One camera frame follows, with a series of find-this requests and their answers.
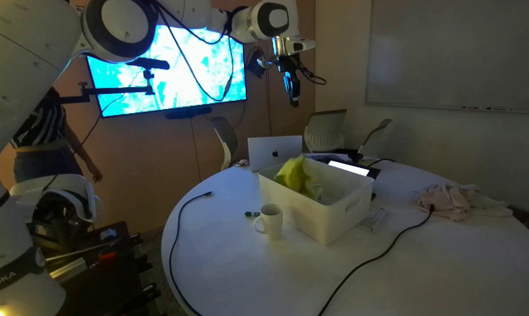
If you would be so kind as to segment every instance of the cable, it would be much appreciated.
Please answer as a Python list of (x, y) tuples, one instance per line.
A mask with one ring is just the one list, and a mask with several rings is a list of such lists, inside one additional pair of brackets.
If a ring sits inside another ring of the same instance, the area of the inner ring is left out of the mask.
[(208, 96), (212, 101), (221, 103), (221, 101), (226, 97), (226, 94), (228, 94), (228, 89), (229, 89), (229, 83), (231, 83), (231, 76), (233, 76), (233, 54), (231, 54), (229, 36), (228, 36), (229, 75), (228, 75), (228, 78), (226, 78), (222, 94), (221, 94), (219, 97), (215, 97), (215, 96), (212, 96), (212, 94), (199, 83), (199, 80), (198, 80), (198, 76), (194, 75), (194, 69), (192, 69), (189, 59), (185, 57), (185, 52), (184, 52), (182, 47), (178, 45), (178, 40), (175, 38), (175, 34), (173, 34), (173, 31), (171, 31), (171, 27), (170, 27), (170, 22), (168, 22), (166, 17), (161, 13), (161, 8), (163, 8), (161, 4), (156, 6), (156, 10), (157, 10), (157, 13), (159, 13), (159, 17), (161, 17), (161, 20), (163, 20), (163, 24), (168, 27), (168, 31), (170, 31), (170, 34), (171, 34), (171, 38), (173, 38), (173, 41), (175, 41), (175, 47), (177, 47), (178, 54), (182, 55), (182, 59), (184, 59), (184, 62), (185, 62), (189, 73), (192, 75), (194, 83), (196, 83), (198, 89), (199, 89), (205, 96)]
[(365, 147), (365, 143), (368, 141), (368, 138), (370, 138), (375, 131), (384, 129), (389, 122), (391, 122), (391, 119), (382, 119), (375, 127), (372, 127), (372, 129), (366, 133), (365, 140), (358, 145), (356, 152), (361, 152), (363, 147)]
[(407, 229), (414, 229), (414, 227), (424, 224), (426, 219), (431, 215), (431, 212), (433, 212), (433, 205), (428, 206), (428, 213), (426, 213), (419, 222), (410, 224), (410, 226), (403, 227), (402, 231), (398, 231), (398, 234), (389, 241), (389, 245), (388, 245), (381, 254), (377, 254), (377, 255), (373, 255), (373, 257), (370, 257), (370, 259), (365, 259), (365, 261), (358, 263), (352, 270), (349, 270), (349, 273), (345, 273), (345, 277), (335, 285), (335, 289), (331, 291), (331, 294), (330, 294), (328, 299), (323, 303), (323, 306), (319, 308), (317, 313), (321, 316), (321, 313), (326, 310), (326, 306), (328, 306), (328, 303), (333, 299), (337, 289), (351, 277), (352, 271), (356, 271), (358, 268), (365, 266), (365, 264), (370, 263), (370, 261), (375, 261), (375, 259), (386, 255), (388, 250), (396, 243), (396, 240), (400, 238), (400, 234), (403, 234)]
[(301, 64), (298, 54), (289, 55), (291, 62), (294, 64), (294, 69), (301, 73), (303, 78), (307, 78), (312, 83), (324, 85), (328, 80), (324, 76), (315, 75), (307, 66)]
[(185, 29), (187, 33), (191, 33), (191, 36), (194, 36), (196, 40), (207, 43), (207, 45), (214, 45), (217, 43), (224, 34), (228, 34), (228, 29), (222, 26), (222, 29), (219, 31), (219, 36), (215, 40), (205, 40), (199, 34), (196, 34), (189, 26), (185, 26), (182, 20), (178, 20), (166, 6), (163, 6), (159, 1), (154, 1), (154, 8), (157, 10), (159, 17), (163, 18), (163, 22), (170, 27), (170, 24), (164, 20), (164, 15), (159, 11), (163, 10), (164, 13), (168, 13), (182, 29)]
[[(136, 76), (138, 76), (138, 73), (134, 73), (134, 76), (131, 76), (127, 87), (134, 82)], [(80, 140), (80, 143), (76, 145), (76, 148), (71, 148), (69, 154), (64, 152), (64, 155), (62, 155), (62, 161), (64, 161), (64, 162), (68, 161), (69, 155), (75, 154), (75, 150), (78, 150), (78, 148), (84, 147), (84, 143), (87, 141), (89, 134), (91, 134), (91, 133), (94, 131), (94, 127), (98, 126), (98, 122), (99, 122), (99, 119), (101, 119), (101, 113), (103, 113), (113, 101), (117, 101), (117, 99), (120, 99), (120, 97), (122, 97), (122, 94), (117, 96), (117, 97), (113, 97), (113, 99), (110, 99), (110, 101), (99, 110), (99, 113), (96, 115), (94, 122), (91, 124), (89, 131), (87, 131), (85, 136)], [(55, 171), (54, 171), (52, 178), (50, 178), (40, 191), (47, 191), (47, 189), (50, 187), (50, 184), (55, 180), (57, 175), (59, 175), (59, 166), (55, 166)]]
[(212, 191), (205, 191), (205, 192), (194, 194), (194, 196), (191, 196), (189, 199), (185, 199), (185, 201), (178, 206), (178, 210), (177, 210), (175, 238), (173, 238), (173, 241), (171, 241), (171, 247), (170, 247), (170, 257), (168, 257), (170, 280), (171, 280), (171, 284), (173, 284), (173, 287), (175, 287), (178, 298), (187, 305), (187, 308), (189, 308), (192, 313), (198, 313), (198, 316), (199, 316), (199, 312), (198, 312), (196, 308), (192, 308), (192, 305), (184, 298), (182, 291), (178, 289), (178, 285), (177, 285), (177, 282), (175, 282), (171, 261), (173, 261), (173, 248), (175, 248), (175, 243), (177, 243), (177, 238), (178, 238), (178, 227), (180, 227), (180, 213), (182, 213), (182, 210), (184, 210), (191, 201), (194, 201), (194, 199), (198, 199), (198, 198), (203, 198), (203, 196), (210, 196), (210, 194), (212, 194)]

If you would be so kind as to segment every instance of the chair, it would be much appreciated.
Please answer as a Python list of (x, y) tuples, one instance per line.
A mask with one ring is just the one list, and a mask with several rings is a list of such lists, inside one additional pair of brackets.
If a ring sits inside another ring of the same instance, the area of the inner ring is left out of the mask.
[(303, 143), (310, 152), (345, 147), (344, 124), (345, 110), (314, 112), (303, 126)]
[(221, 115), (214, 115), (208, 119), (214, 129), (215, 138), (219, 140), (221, 147), (222, 147), (222, 162), (221, 162), (221, 169), (228, 168), (233, 161), (238, 140), (236, 134), (231, 127), (231, 124), (221, 117)]

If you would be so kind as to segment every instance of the monitor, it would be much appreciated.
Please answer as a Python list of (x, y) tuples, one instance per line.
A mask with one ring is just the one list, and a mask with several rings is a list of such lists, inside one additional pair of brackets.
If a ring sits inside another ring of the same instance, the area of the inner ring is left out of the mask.
[[(205, 40), (215, 40), (217, 31), (192, 29)], [(156, 110), (194, 110), (219, 106), (229, 101), (245, 99), (245, 66), (243, 45), (224, 34), (217, 43), (203, 43), (187, 29), (166, 27), (157, 24), (150, 47), (138, 57), (163, 59), (168, 69), (152, 68), (152, 92), (108, 92), (96, 94), (96, 105), (101, 117), (133, 115)], [(92, 87), (136, 87), (145, 85), (143, 68), (122, 61), (112, 62), (94, 55), (85, 55)]]

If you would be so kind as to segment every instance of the monitor screen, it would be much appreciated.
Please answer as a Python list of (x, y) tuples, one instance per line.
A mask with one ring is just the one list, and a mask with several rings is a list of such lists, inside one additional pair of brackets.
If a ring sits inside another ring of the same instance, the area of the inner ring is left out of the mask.
[[(156, 26), (150, 47), (138, 57), (163, 59), (168, 69), (152, 68), (152, 94), (147, 92), (108, 92), (96, 94), (101, 117), (129, 115), (171, 108), (203, 108), (226, 101), (245, 99), (243, 45), (229, 36), (217, 43), (203, 43), (182, 27)], [(215, 40), (217, 31), (194, 29), (205, 40)], [(108, 62), (85, 55), (92, 87), (136, 87), (145, 85), (143, 68), (127, 62)]]

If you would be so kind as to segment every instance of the small white cup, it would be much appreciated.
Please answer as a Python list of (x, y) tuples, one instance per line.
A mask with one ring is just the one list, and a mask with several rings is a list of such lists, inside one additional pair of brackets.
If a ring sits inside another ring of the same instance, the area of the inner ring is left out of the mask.
[(279, 238), (282, 233), (282, 212), (275, 203), (261, 205), (259, 215), (252, 222), (268, 238)]

